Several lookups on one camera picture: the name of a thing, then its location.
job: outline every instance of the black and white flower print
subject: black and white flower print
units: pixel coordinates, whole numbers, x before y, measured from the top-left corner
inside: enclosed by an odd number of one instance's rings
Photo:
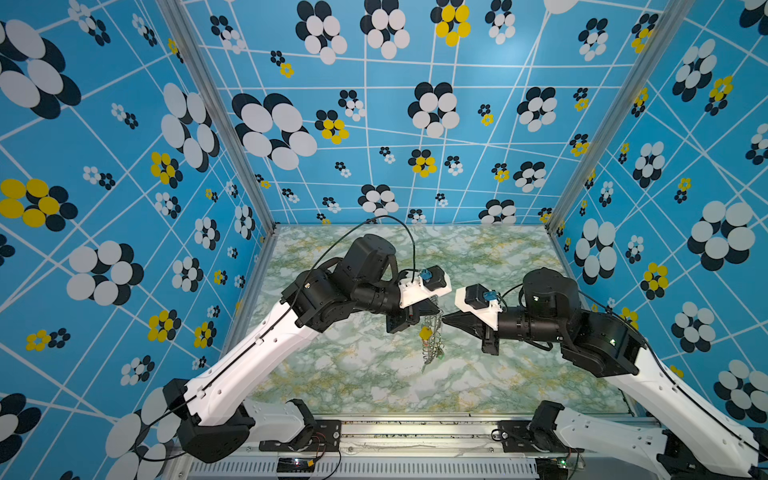
[[[406,31],[406,14],[398,0],[366,0],[366,14],[360,19],[360,30],[371,48],[380,48],[382,56],[392,60],[398,48],[411,42]]]
[[[0,400],[0,465],[21,450],[22,435],[40,422],[40,409],[26,406],[27,397],[21,393],[12,393]]]
[[[349,176],[352,175],[352,172],[346,167],[344,162],[336,162],[336,165],[333,168],[336,168],[344,178],[349,178]]]
[[[299,166],[299,155],[310,157],[317,151],[317,141],[302,125],[301,113],[281,94],[268,94],[263,104],[251,95],[237,94],[232,108],[243,121],[235,131],[248,153],[293,170]],[[282,140],[266,137],[273,124],[280,129]]]
[[[645,144],[640,149],[640,156],[634,162],[632,178],[637,180],[643,188],[648,188],[652,180],[661,178],[661,169],[664,168],[666,159],[664,143],[658,141],[655,144]]]
[[[704,206],[701,220],[690,229],[688,250],[701,255],[701,266],[717,271],[728,263],[744,263],[755,244],[755,233],[746,225],[752,219],[749,204],[711,201]]]
[[[25,65],[26,75],[17,62]],[[53,119],[61,113],[59,102],[79,104],[80,89],[62,74],[65,65],[56,45],[31,26],[20,20],[0,22],[0,90],[19,107]]]
[[[213,122],[203,98],[197,93],[187,95],[172,83],[165,84],[163,98],[170,112],[161,123],[165,141],[184,154],[189,166],[203,173],[208,170],[208,157],[220,153],[219,137],[210,129]],[[197,124],[197,138],[190,134],[192,123]]]
[[[16,253],[12,245],[8,245],[8,238],[0,233],[0,266],[5,263],[6,258],[11,258]]]
[[[216,249],[216,242],[221,238],[216,221],[209,217],[198,218],[194,221],[194,242],[208,250]]]
[[[715,340],[712,323],[715,315],[708,308],[699,308],[693,302],[683,303],[683,311],[674,317],[672,334],[680,339],[680,347],[692,353],[695,349],[709,352]]]
[[[488,35],[495,38],[497,45],[515,36],[515,14],[510,10],[512,10],[512,0],[492,0],[491,10],[485,14],[485,23],[491,26]]]
[[[221,46],[224,47],[224,50],[230,50],[238,55],[243,50],[248,49],[242,35],[232,28],[229,19],[224,15],[210,16],[210,31],[221,39]]]
[[[192,360],[192,370],[204,369],[207,364],[208,359],[205,358],[205,355],[203,355],[199,359]]]
[[[744,0],[744,10],[739,17],[739,26],[749,28],[755,24],[757,24],[757,33],[768,35],[767,0]]]
[[[642,258],[641,253],[645,250],[643,245],[643,237],[633,235],[627,243],[627,251],[624,252],[624,256],[629,260],[629,263],[639,262]]]
[[[299,203],[299,196],[296,195],[291,189],[283,188],[282,194],[288,199],[289,202],[293,202],[295,204]]]
[[[69,297],[91,299],[101,306],[125,304],[131,298],[131,287],[144,278],[144,268],[134,262],[134,249],[113,240],[102,242],[97,249],[85,245],[74,249],[69,266],[76,272],[67,282]]]
[[[174,288],[181,288],[184,292],[197,291],[199,282],[202,282],[204,277],[197,258],[185,257],[183,260],[175,260],[172,267],[174,276],[170,282]]]
[[[608,33],[605,31],[607,25],[607,18],[600,20],[590,18],[584,26],[584,30],[578,34],[578,40],[583,43],[578,52],[584,56],[585,61],[592,61],[595,55],[605,53],[605,42],[608,40]]]
[[[333,197],[323,197],[323,205],[328,207],[328,210],[330,210],[332,214],[337,214],[341,211],[339,202],[334,200]]]
[[[320,0],[313,7],[304,0],[296,6],[296,11],[301,18],[296,24],[296,35],[304,41],[304,48],[312,55],[319,54],[324,64],[333,65],[337,55],[344,55],[347,45],[331,6]]]
[[[768,420],[768,375],[741,360],[731,360],[728,370],[717,375],[714,391],[725,400],[725,410],[736,420],[747,416],[757,423]]]
[[[253,210],[243,205],[235,207],[235,231],[242,238],[250,240],[252,232],[256,229],[256,222],[253,221]]]
[[[763,163],[766,157],[768,157],[768,124],[761,124],[757,128],[757,133],[750,139],[750,150],[747,151],[745,157],[747,160],[751,160],[752,164],[760,165]]]
[[[496,199],[488,200],[485,203],[485,210],[478,214],[480,223],[490,225],[492,223],[503,223],[504,225],[513,225],[518,218],[515,213],[518,208],[514,200],[499,201]]]
[[[91,9],[87,6],[78,3],[76,0],[69,0],[69,8],[67,8],[69,18],[73,22],[78,23],[80,29],[94,38],[99,46],[103,47],[105,44],[112,41],[107,33],[107,27],[102,20],[96,19],[91,14]]]
[[[339,92],[339,106],[344,108],[344,114],[354,121],[366,116],[366,105],[357,97],[354,90],[341,90]]]
[[[614,194],[614,183],[603,182],[603,187],[600,189],[600,205],[607,207],[611,202],[611,195]]]
[[[618,255],[614,250],[616,227],[611,222],[598,225],[594,218],[587,219],[581,229],[581,238],[576,242],[574,260],[576,265],[583,267],[581,276],[584,282],[594,285],[598,277],[611,278],[616,268]],[[592,253],[592,247],[597,246],[597,254]]]
[[[126,124],[131,130],[134,130],[139,126],[139,122],[136,120],[136,114],[129,114],[125,111],[122,105],[112,104],[112,116],[121,123]]]
[[[388,185],[381,184],[378,187],[363,185],[360,193],[362,196],[357,199],[357,203],[363,211],[375,217],[393,214],[400,208],[395,202],[395,193],[389,189]]]
[[[680,95],[683,101],[691,101],[696,91],[705,88],[712,80],[712,70],[717,65],[717,57],[713,55],[715,41],[710,38],[701,44],[688,48],[683,55],[683,66],[675,74],[675,84],[672,94]]]
[[[237,185],[232,180],[227,181],[227,184],[224,185],[224,191],[231,195],[232,198],[237,198],[237,195],[240,194],[237,190]]]
[[[154,209],[159,214],[168,215],[175,219],[181,213],[178,197],[172,197],[168,192],[157,192],[154,199]]]
[[[412,208],[408,211],[408,220],[416,225],[418,223],[427,223],[427,216],[420,208]]]
[[[152,370],[154,370],[154,362],[149,355],[145,355],[141,359],[136,357],[131,360],[130,363],[123,365],[123,368],[120,371],[122,374],[120,384],[126,386],[136,385],[139,381],[146,382],[149,380],[149,375]]]
[[[91,185],[104,187],[105,190],[112,190],[116,184],[112,174],[100,174],[96,167],[83,167],[83,179]]]
[[[464,173],[464,164],[459,160],[458,155],[450,155],[445,159],[444,165],[448,167],[448,173],[454,177]]]
[[[531,87],[525,92],[525,100],[518,105],[520,123],[528,125],[528,131],[538,131],[542,125],[551,124],[556,114],[554,108],[558,101],[554,97],[555,89]]]
[[[146,25],[144,17],[134,13],[134,18],[131,21],[131,24],[134,26],[134,28],[136,28],[138,34],[147,41],[149,46],[154,47],[157,45],[157,37],[154,34],[154,30]]]
[[[458,126],[457,100],[451,84],[442,82],[433,88],[423,81],[416,85],[413,94],[416,101],[408,106],[408,116],[413,119],[414,127],[426,128],[428,137],[440,138],[445,130]]]
[[[173,438],[181,424],[178,415],[166,415],[168,405],[163,389],[152,390],[140,410],[122,417],[112,426],[105,449],[116,458],[107,478],[156,478],[161,475],[174,447]]]
[[[541,188],[547,182],[546,165],[544,162],[523,162],[520,164],[520,170],[516,171],[512,178],[515,179],[515,186],[523,190],[524,193],[530,193],[534,188]]]

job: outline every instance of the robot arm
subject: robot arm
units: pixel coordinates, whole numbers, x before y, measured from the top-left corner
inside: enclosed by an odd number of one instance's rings
[[[667,448],[665,455],[649,459],[648,452],[658,453],[661,431],[648,432],[654,440],[646,445],[645,441],[637,439],[637,435],[627,436],[619,432],[623,425],[613,424],[611,430],[604,425],[611,422],[586,417],[594,423],[593,428],[581,428],[575,420],[579,414],[560,406],[560,413],[555,414],[556,420],[551,422],[551,430],[564,445],[582,448],[584,439],[592,435],[606,435],[606,439],[615,436],[624,441],[606,443],[592,439],[587,448],[602,445],[607,448],[602,452],[609,455],[617,453],[616,449],[623,449],[621,455],[613,455],[622,459],[631,458],[634,451],[638,458],[633,463],[644,468],[648,462],[655,464],[659,468],[649,469],[656,473],[659,469],[685,472],[688,465],[680,460],[688,452],[691,468],[698,463],[709,475],[721,475],[711,478],[764,475],[756,467],[762,461],[759,456],[768,454],[766,430],[748,429],[734,422],[677,379],[658,360],[646,339],[620,317],[580,308],[578,286],[574,280],[542,268],[525,275],[523,290],[519,293],[521,306],[502,311],[496,296],[482,285],[458,289],[455,304],[461,312],[444,316],[443,323],[478,337],[482,341],[482,351],[492,355],[498,355],[499,339],[525,341],[542,349],[551,349],[551,343],[560,343],[565,359],[598,378],[604,378],[651,411],[669,430],[667,447],[673,444],[678,447],[676,452]],[[543,346],[538,342],[550,345]],[[610,445],[614,446],[613,450],[608,448]],[[667,464],[661,468],[660,462]]]
[[[392,278],[382,280],[387,269]],[[306,446],[316,424],[304,402],[251,402],[246,397],[253,389],[288,355],[354,312],[386,314],[386,331],[395,333],[437,313],[430,297],[450,291],[439,266],[399,272],[390,242],[371,234],[356,239],[343,258],[300,273],[256,329],[215,365],[164,387],[168,408],[181,418],[182,449],[215,462],[246,441]]]

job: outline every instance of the yellow flower print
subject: yellow flower print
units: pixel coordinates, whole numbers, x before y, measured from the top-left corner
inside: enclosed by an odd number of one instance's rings
[[[316,116],[315,128],[320,131],[321,137],[331,140],[336,145],[349,138],[349,132],[345,129],[346,125],[335,110],[318,110]]]
[[[715,116],[720,110],[728,106],[728,94],[733,91],[733,76],[718,78],[710,91],[710,101],[704,106],[704,111]]]
[[[645,49],[645,45],[648,44],[648,41],[650,40],[650,37],[654,34],[653,30],[648,30],[647,28],[643,28],[637,33],[637,38],[635,38],[631,45],[632,48],[634,48],[635,53],[642,53]]]
[[[494,178],[499,183],[503,183],[504,180],[509,180],[509,170],[499,170],[498,173],[494,176]]]
[[[204,349],[214,344],[214,338],[216,337],[216,328],[213,322],[203,322],[201,326],[198,326],[194,330],[194,347],[196,349]]]
[[[280,66],[280,74],[285,78],[291,78],[293,73],[293,68],[290,63],[284,63]]]
[[[640,288],[645,292],[649,300],[661,298],[664,296],[664,289],[669,287],[670,282],[667,279],[669,270],[664,265],[651,263],[648,270],[643,273],[643,280],[640,282]]]
[[[152,176],[159,178],[163,185],[170,185],[171,188],[178,187],[179,182],[184,178],[179,171],[179,162],[175,158],[171,158],[169,154],[161,154],[156,151],[152,152],[151,158],[150,172],[152,172]]]
[[[178,318],[176,310],[163,310],[158,315],[153,315],[149,319],[149,333],[147,339],[150,342],[158,341],[163,343],[166,340],[176,338],[176,332],[181,328],[181,319]]]
[[[589,98],[582,98],[574,105],[574,108],[576,108],[578,111],[582,111],[587,107],[589,107]]]
[[[674,373],[675,375],[679,376],[680,378],[683,378],[683,376],[685,375],[683,373],[683,370],[678,369],[674,365],[670,366],[670,370],[672,370],[672,373]]]
[[[27,351],[31,352],[32,350],[36,350],[38,352],[42,352],[45,350],[45,347],[48,345],[48,342],[51,341],[51,336],[48,335],[48,333],[45,330],[40,330],[37,333],[32,333],[30,336],[27,336]]]
[[[731,82],[733,82],[732,75],[715,80],[714,88],[710,91],[710,97],[715,101],[723,100],[726,95],[733,91],[733,83]]]
[[[43,180],[32,178],[26,184],[15,178],[6,178],[0,184],[4,198],[0,200],[0,216],[22,221],[32,228],[45,225],[52,232],[66,226],[65,220],[78,215],[75,205],[67,202],[69,192],[63,187],[49,187]]]
[[[642,107],[645,105],[645,102],[648,100],[648,87],[643,87],[642,90],[640,90],[640,93],[637,94],[637,97],[634,99],[634,106],[635,107]]]
[[[621,309],[621,318],[628,320],[630,325],[634,327],[635,330],[639,330],[640,327],[637,325],[637,319],[640,318],[637,315],[637,312],[633,312],[632,310],[629,310],[627,307],[624,307]]]
[[[430,174],[437,171],[435,158],[430,150],[414,150],[408,159],[408,165],[411,165],[413,173],[419,174],[422,178],[427,178]]]
[[[464,5],[464,0],[461,0],[462,4],[458,7],[455,7],[454,3],[456,2],[448,3],[442,8],[436,6],[430,14],[432,21],[437,24],[435,34],[444,38],[445,44],[449,47],[458,45],[458,40],[466,38],[472,31],[472,26],[467,22],[469,7]]]

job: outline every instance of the black cable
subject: black cable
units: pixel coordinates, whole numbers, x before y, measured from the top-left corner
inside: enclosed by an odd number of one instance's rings
[[[169,416],[171,413],[176,412],[178,409],[180,409],[181,407],[185,406],[186,404],[188,404],[192,400],[195,400],[196,398],[197,398],[197,395],[192,395],[192,398],[190,398],[189,400],[184,400],[184,402],[181,403],[181,405],[173,407],[171,410],[168,410],[163,415],[160,415],[160,417],[157,420],[155,420],[154,422],[150,423],[149,425],[145,426],[142,430],[140,430],[137,438],[141,438],[142,434],[144,434],[145,432],[148,432],[149,429],[152,428],[152,425],[158,423],[160,420],[162,420],[165,417]],[[141,460],[143,462],[165,462],[167,460],[173,460],[174,458],[179,458],[179,457],[181,457],[183,455],[186,455],[186,454],[187,454],[186,452],[182,452],[179,455],[173,455],[171,457],[165,457],[165,458],[146,458],[146,457],[143,457],[143,456],[141,456],[139,454],[137,454],[136,456],[139,458],[139,460]]]
[[[328,478],[333,477],[333,474],[336,473],[336,470],[338,470],[340,466],[341,466],[341,450],[339,450],[339,463],[336,464],[336,468],[333,469],[333,472],[330,472],[330,474],[327,477],[323,478],[323,480],[328,480]]]
[[[319,258],[319,259],[317,259],[317,261],[315,262],[315,264],[314,264],[314,265],[312,265],[312,268],[310,268],[309,270],[307,270],[307,271],[306,271],[306,275],[304,276],[304,280],[303,280],[301,283],[299,283],[299,285],[303,285],[304,283],[306,283],[306,279],[310,278],[310,274],[312,273],[312,270],[314,270],[314,269],[315,269],[315,267],[316,267],[316,266],[317,266],[317,265],[320,263],[320,261],[321,261],[321,260],[324,258],[324,256],[325,256],[325,255],[327,255],[329,251],[333,250],[333,248],[334,248],[336,245],[338,245],[340,241],[342,241],[342,240],[344,240],[345,238],[347,238],[347,237],[349,236],[349,234],[350,234],[350,233],[352,233],[353,231],[355,231],[355,230],[357,230],[358,228],[362,227],[363,225],[366,225],[366,224],[368,224],[368,223],[374,222],[374,221],[376,221],[376,219],[379,219],[379,218],[391,218],[391,219],[393,219],[394,221],[396,221],[397,223],[400,223],[400,224],[401,224],[401,225],[403,225],[403,227],[406,229],[406,232],[408,233],[408,236],[411,238],[411,245],[412,245],[412,247],[413,247],[413,258],[412,258],[412,262],[413,262],[413,268],[412,268],[412,269],[410,269],[410,270],[413,270],[413,274],[411,275],[411,282],[413,282],[413,281],[414,281],[414,279],[416,278],[416,242],[413,240],[413,235],[411,235],[411,230],[409,230],[409,228],[408,228],[408,225],[405,225],[405,224],[404,224],[404,223],[403,223],[403,222],[402,222],[400,219],[398,219],[398,218],[394,218],[394,217],[393,217],[393,216],[391,216],[391,215],[379,215],[378,217],[369,218],[368,220],[365,220],[365,221],[364,221],[364,222],[362,222],[362,223],[358,223],[358,224],[357,224],[355,227],[353,227],[352,229],[350,229],[349,231],[347,231],[347,233],[343,234],[343,235],[342,235],[342,236],[341,236],[341,237],[340,237],[340,238],[339,238],[339,239],[338,239],[336,242],[334,242],[334,243],[333,243],[333,245],[331,245],[330,247],[328,247],[328,249],[327,249],[325,252],[323,252],[323,255],[320,255],[320,258]],[[272,325],[270,325],[270,327],[266,329],[266,332],[262,333],[262,334],[261,334],[261,336],[259,336],[259,338],[258,338],[258,339],[263,339],[263,338],[264,338],[264,337],[267,335],[267,333],[271,332],[271,331],[272,331],[272,329],[273,329],[273,328],[275,328],[275,326],[277,326],[277,324],[278,324],[278,323],[280,323],[280,320],[282,320],[283,318],[285,318],[285,316],[288,314],[288,312],[290,312],[290,311],[292,311],[292,310],[293,310],[293,306],[294,306],[294,305],[296,305],[296,301],[297,301],[298,299],[299,299],[299,292],[297,291],[297,292],[296,292],[296,293],[293,295],[293,301],[290,303],[290,306],[288,307],[288,310],[286,310],[285,312],[283,312],[283,315],[281,315],[279,319],[275,320],[275,322],[274,322]],[[216,374],[216,375],[215,375],[215,376],[212,378],[212,380],[211,380],[210,382],[208,382],[208,384],[206,384],[206,385],[205,385],[205,387],[203,387],[203,391],[205,391],[206,389],[208,389],[208,387],[210,387],[211,385],[213,385],[213,384],[214,384],[214,382],[215,382],[216,380],[218,380],[218,379],[219,379],[219,377],[220,377],[220,376],[222,376],[224,372],[226,372],[226,371],[227,371],[227,370],[228,370],[228,369],[229,369],[229,368],[230,368],[232,365],[234,365],[234,364],[235,364],[235,363],[236,363],[238,360],[240,360],[240,358],[241,358],[243,355],[245,355],[246,353],[248,353],[248,350],[252,349],[254,346],[256,346],[256,344],[257,344],[257,342],[253,342],[253,343],[251,343],[251,344],[250,344],[248,347],[246,347],[246,348],[245,348],[245,349],[244,349],[242,352],[240,352],[240,354],[239,354],[238,356],[236,356],[236,357],[235,357],[235,358],[234,358],[234,359],[233,359],[231,362],[229,362],[227,365],[225,365],[225,367],[224,367],[224,368],[222,368],[222,369],[221,369],[221,370],[220,370],[220,371],[219,371],[219,372],[218,372],[218,373],[217,373],[217,374]]]
[[[586,296],[588,299],[592,300],[592,301],[593,301],[593,302],[594,302],[594,303],[595,303],[597,306],[601,307],[601,308],[602,308],[603,310],[605,310],[605,311],[606,311],[606,312],[607,312],[609,315],[613,315],[613,316],[615,316],[616,318],[618,318],[619,320],[621,320],[623,323],[625,323],[626,325],[628,325],[630,328],[634,329],[634,331],[635,331],[635,332],[637,332],[637,329],[635,329],[635,328],[634,328],[634,327],[631,325],[631,323],[629,323],[629,322],[628,322],[628,321],[627,321],[625,318],[622,318],[620,315],[618,315],[617,313],[615,313],[615,312],[614,312],[612,309],[609,309],[608,307],[606,307],[606,306],[605,306],[605,305],[603,305],[602,303],[598,302],[597,300],[595,300],[595,299],[594,299],[594,298],[592,298],[591,296],[587,295],[586,293],[582,292],[581,290],[579,290],[579,293],[580,293],[581,295],[584,295],[584,296]],[[677,390],[678,390],[678,391],[680,391],[680,392],[681,392],[683,395],[685,395],[685,397],[686,397],[687,399],[689,399],[689,400],[690,400],[690,401],[691,401],[691,402],[692,402],[692,403],[693,403],[693,404],[694,404],[696,407],[698,407],[698,408],[699,408],[699,410],[701,410],[702,412],[706,413],[708,417],[710,417],[712,420],[714,420],[714,421],[715,421],[715,422],[716,422],[716,423],[717,423],[719,426],[721,426],[721,427],[722,427],[722,428],[723,428],[723,429],[724,429],[726,432],[730,433],[731,435],[733,435],[734,437],[736,437],[737,439],[739,439],[739,441],[740,441],[740,442],[743,442],[743,444],[744,444],[744,445],[746,445],[746,446],[747,446],[747,447],[749,447],[750,449],[754,450],[754,451],[755,451],[755,452],[756,452],[758,455],[762,455],[763,457],[766,457],[766,458],[768,458],[768,456],[766,456],[764,453],[762,453],[762,452],[760,451],[760,449],[758,449],[758,448],[755,448],[755,447],[753,447],[752,445],[750,445],[748,441],[746,441],[746,440],[742,439],[740,435],[738,435],[737,433],[735,433],[733,430],[729,429],[729,428],[728,428],[728,426],[727,426],[727,425],[725,425],[724,423],[722,423],[722,422],[721,422],[721,421],[720,421],[720,420],[719,420],[717,417],[715,417],[715,415],[712,415],[712,414],[710,413],[710,411],[709,411],[709,410],[705,409],[703,406],[701,406],[701,405],[699,404],[699,402],[697,402],[696,400],[694,400],[694,398],[693,398],[693,397],[691,397],[690,395],[688,395],[688,392],[686,392],[686,391],[685,391],[685,389],[682,389],[682,388],[681,388],[681,387],[680,387],[680,386],[677,384],[677,382],[675,382],[675,381],[674,381],[674,379],[672,379],[672,377],[669,375],[669,373],[667,373],[667,369],[664,367],[664,365],[663,365],[663,364],[661,363],[661,361],[659,360],[659,357],[656,355],[656,352],[654,351],[654,348],[653,348],[652,346],[650,346],[650,342],[648,342],[648,339],[647,339],[647,338],[645,338],[645,335],[643,335],[642,333],[640,333],[640,336],[643,338],[644,344],[645,344],[645,346],[648,348],[648,351],[650,352],[651,356],[653,356],[653,358],[654,358],[654,361],[656,362],[656,365],[659,367],[659,370],[661,370],[661,372],[664,374],[664,376],[665,376],[665,377],[667,377],[667,380],[669,380],[669,381],[670,381],[670,383],[672,384],[672,386],[674,386],[674,387],[677,387]]]
[[[516,289],[516,288],[518,288],[518,287],[520,287],[520,286],[523,286],[523,284],[522,284],[522,283],[519,283],[519,284],[517,284],[517,285],[513,286],[511,289],[509,289],[509,290],[507,290],[506,292],[504,292],[504,295],[502,295],[502,298],[504,298],[505,296],[507,296],[507,293],[510,293],[512,290],[514,290],[514,289]]]

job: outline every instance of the metal base plate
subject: metal base plate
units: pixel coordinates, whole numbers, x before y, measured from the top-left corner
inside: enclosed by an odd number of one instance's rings
[[[325,450],[326,452],[338,452],[339,440],[341,439],[341,420],[318,420],[316,433],[320,438],[325,437],[321,442],[317,442],[317,439],[310,439],[310,443],[307,446],[293,450],[288,445],[282,442],[275,442],[268,440],[265,442],[259,442],[259,450],[262,452],[307,452],[314,453],[318,450]]]
[[[531,443],[531,433],[528,431],[528,424],[531,423],[528,420],[501,420],[497,422],[496,428],[499,433],[495,435],[507,434],[507,439],[503,439],[500,443],[504,448],[504,453],[531,453],[541,452],[541,450],[535,448]],[[571,449],[573,452],[583,452],[583,449]],[[568,449],[555,449],[553,452],[568,453]]]

